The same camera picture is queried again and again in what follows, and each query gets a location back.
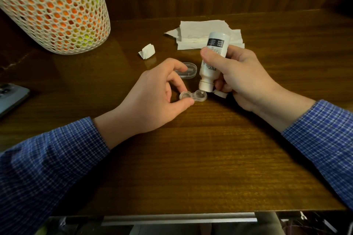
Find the desk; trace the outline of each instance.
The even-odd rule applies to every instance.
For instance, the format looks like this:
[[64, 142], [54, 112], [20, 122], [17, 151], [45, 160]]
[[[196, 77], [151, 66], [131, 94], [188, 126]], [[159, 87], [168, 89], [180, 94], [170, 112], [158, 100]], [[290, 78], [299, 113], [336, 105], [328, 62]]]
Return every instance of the desk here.
[[[33, 94], [0, 121], [0, 149], [113, 109], [144, 70], [168, 57], [199, 68], [199, 50], [177, 50], [163, 33], [180, 20], [209, 19], [241, 29], [246, 48], [285, 88], [353, 108], [353, 20], [345, 16], [313, 10], [118, 21], [95, 50], [61, 56], [39, 49], [1, 74], [0, 81]], [[149, 43], [156, 54], [142, 60], [138, 51]], [[197, 90], [199, 79], [185, 81], [187, 88]], [[279, 133], [231, 96], [210, 94], [174, 121], [114, 149], [54, 215], [341, 209], [311, 163]]]

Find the basket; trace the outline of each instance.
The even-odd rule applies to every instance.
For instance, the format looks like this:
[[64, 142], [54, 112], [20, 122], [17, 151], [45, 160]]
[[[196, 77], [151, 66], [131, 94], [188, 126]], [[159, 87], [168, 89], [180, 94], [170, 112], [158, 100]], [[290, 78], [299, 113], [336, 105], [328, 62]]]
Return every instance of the basket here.
[[57, 54], [94, 49], [110, 33], [105, 0], [0, 0], [0, 8], [38, 44]]

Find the phone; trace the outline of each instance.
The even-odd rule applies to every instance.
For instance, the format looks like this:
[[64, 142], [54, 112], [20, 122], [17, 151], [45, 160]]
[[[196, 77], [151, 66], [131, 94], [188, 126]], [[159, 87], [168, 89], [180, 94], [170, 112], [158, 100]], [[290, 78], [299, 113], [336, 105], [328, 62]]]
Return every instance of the phone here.
[[29, 89], [13, 84], [0, 86], [0, 118], [29, 97]]

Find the white bottle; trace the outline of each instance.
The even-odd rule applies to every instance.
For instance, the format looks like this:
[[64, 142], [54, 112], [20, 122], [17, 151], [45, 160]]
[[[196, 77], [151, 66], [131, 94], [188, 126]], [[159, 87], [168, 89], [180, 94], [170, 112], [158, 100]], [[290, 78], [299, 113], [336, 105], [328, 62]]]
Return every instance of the white bottle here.
[[[212, 32], [208, 37], [207, 47], [222, 57], [225, 57], [230, 39], [230, 36], [221, 32]], [[202, 61], [200, 68], [201, 80], [199, 83], [199, 89], [206, 92], [212, 92], [214, 80], [220, 76], [220, 73], [221, 72], [219, 70]]]

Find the wooden table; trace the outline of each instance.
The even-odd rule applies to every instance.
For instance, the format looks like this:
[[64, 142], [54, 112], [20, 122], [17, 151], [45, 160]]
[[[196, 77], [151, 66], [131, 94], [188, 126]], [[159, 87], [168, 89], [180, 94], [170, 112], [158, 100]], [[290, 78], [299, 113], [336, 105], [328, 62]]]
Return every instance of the wooden table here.
[[[61, 56], [39, 49], [0, 75], [1, 82], [33, 91], [0, 121], [0, 149], [113, 109], [144, 70], [168, 57], [200, 67], [199, 50], [177, 50], [163, 33], [180, 20], [208, 19], [241, 29], [246, 48], [284, 87], [353, 109], [353, 20], [347, 17], [314, 10], [119, 21], [95, 50]], [[142, 60], [137, 53], [148, 43], [156, 54]], [[199, 80], [185, 84], [195, 91]], [[336, 209], [345, 206], [279, 133], [231, 96], [210, 94], [160, 129], [118, 146], [54, 215]]]

